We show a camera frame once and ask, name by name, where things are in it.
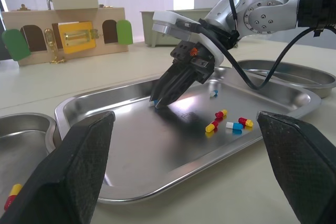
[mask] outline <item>green container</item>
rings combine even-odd
[[[198,21],[200,18],[205,18],[205,16],[211,11],[211,8],[206,9],[194,9],[194,10],[174,10],[173,12],[178,13],[184,17],[190,18],[192,20]],[[145,36],[145,43],[152,47],[157,45],[169,45],[176,46],[180,43],[180,39],[176,39],[167,34],[158,33],[153,31],[153,16],[154,12],[141,12],[142,15],[142,25],[143,33]]]

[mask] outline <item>black gripper pad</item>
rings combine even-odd
[[[35,169],[0,224],[89,224],[104,179],[114,113],[70,128]]]
[[[259,112],[274,175],[301,223],[336,223],[336,147],[314,126]]]

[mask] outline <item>white table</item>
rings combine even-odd
[[[275,60],[286,44],[245,39],[231,53],[236,60]],[[76,59],[66,64],[19,68],[0,63],[0,116],[38,112],[54,117],[63,100],[83,92],[162,74],[172,63],[171,47],[134,44],[130,51]],[[284,61],[336,75],[336,51],[294,46]],[[223,66],[230,66],[225,60]],[[303,120],[316,126],[334,145],[336,90]],[[143,223],[299,223],[276,182],[262,141],[174,188],[131,205],[97,204],[92,224]]]

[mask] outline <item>tray rim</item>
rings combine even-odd
[[[218,67],[218,68],[222,68],[222,69],[231,69],[230,67]],[[253,76],[255,78],[258,79],[263,79],[263,77],[256,75],[256,74],[252,74],[252,73],[248,73],[249,76]],[[69,122],[67,121],[67,118],[65,117],[63,110],[64,107],[67,103],[69,103],[72,100],[75,100],[77,98],[81,98],[87,95],[91,95],[91,94],[96,94],[96,93],[100,93],[100,92],[106,92],[109,90],[115,90],[115,89],[120,89],[123,87],[127,87],[130,85],[135,85],[135,84],[139,84],[139,83],[144,83],[144,82],[148,82],[148,81],[153,81],[153,80],[157,80],[161,75],[155,76],[155,77],[150,77],[150,78],[146,78],[146,79],[142,79],[142,80],[138,80],[138,81],[132,81],[129,83],[124,83],[124,84],[120,84],[120,85],[116,85],[116,86],[112,86],[109,88],[104,88],[104,89],[99,89],[99,90],[94,90],[94,91],[90,91],[90,92],[86,92],[83,94],[79,94],[76,95],[74,97],[71,97],[69,99],[66,99],[65,101],[63,101],[62,103],[60,103],[56,108],[55,108],[55,119],[56,119],[56,123],[58,125],[59,128],[59,132],[61,135],[61,139],[64,138],[64,136],[66,135],[67,131],[70,129],[70,125]],[[287,116],[291,116],[294,118],[300,118],[312,111],[314,111],[315,109],[317,109],[320,104],[321,104],[321,98],[316,95],[315,93],[313,93],[312,91],[300,88],[300,87],[295,87],[293,85],[284,83],[282,81],[278,81],[278,80],[270,80],[270,82],[274,82],[277,84],[280,84],[282,86],[287,86],[291,89],[295,89],[295,90],[299,90],[303,93],[306,93],[307,95],[309,95],[310,97],[310,102],[307,105],[304,105],[296,110],[293,110],[289,113],[287,113]],[[169,183],[164,182],[164,179],[160,180],[160,183],[150,183],[146,186],[143,186],[141,188],[141,190],[144,190],[144,188],[146,189],[146,191],[148,191],[148,193],[146,194],[139,194],[139,192],[137,191],[136,188],[125,188],[124,187],[116,187],[116,186],[108,186],[103,184],[101,187],[101,191],[99,194],[99,198],[98,198],[98,202],[102,202],[105,204],[129,204],[132,202],[137,202],[140,200],[145,200],[149,197],[152,196],[156,196],[162,192],[164,192],[165,190],[171,188],[172,186],[181,183],[182,181],[186,180],[187,178],[207,169],[208,167],[224,160],[225,158],[239,152],[240,150],[256,143],[257,141],[261,140],[262,134],[260,129],[255,129],[254,131],[250,132],[249,134],[245,135],[245,136],[249,136],[249,139],[253,138],[254,140],[247,140],[246,137],[241,137],[238,138],[237,141],[235,141],[235,143],[237,142],[241,142],[240,147],[239,148],[235,148],[233,147],[233,145],[225,145],[222,146],[198,159],[196,159],[195,161],[192,161],[190,163],[187,163],[183,166],[180,166],[179,168],[169,172],[170,174],[170,178],[174,177],[174,179],[171,179],[171,181]],[[199,163],[197,169],[195,169],[194,167],[194,163],[197,162]]]

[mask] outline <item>red and yellow capsule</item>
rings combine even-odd
[[[19,192],[22,189],[22,185],[21,184],[16,184],[12,187],[9,196],[6,200],[6,204],[5,204],[5,211],[7,211],[7,209],[9,208],[9,206],[12,204],[12,202],[14,201],[14,199],[16,198],[16,196],[19,194]]]
[[[248,127],[253,127],[253,122],[249,119],[239,118],[238,122],[241,123],[242,125],[245,125],[245,126],[248,126]]]
[[[218,122],[213,121],[211,124],[209,124],[209,125],[205,128],[205,131],[210,133],[211,131],[213,131],[213,130],[216,129],[217,127],[218,127]]]
[[[223,118],[227,115],[227,110],[221,110],[215,114],[217,118]]]

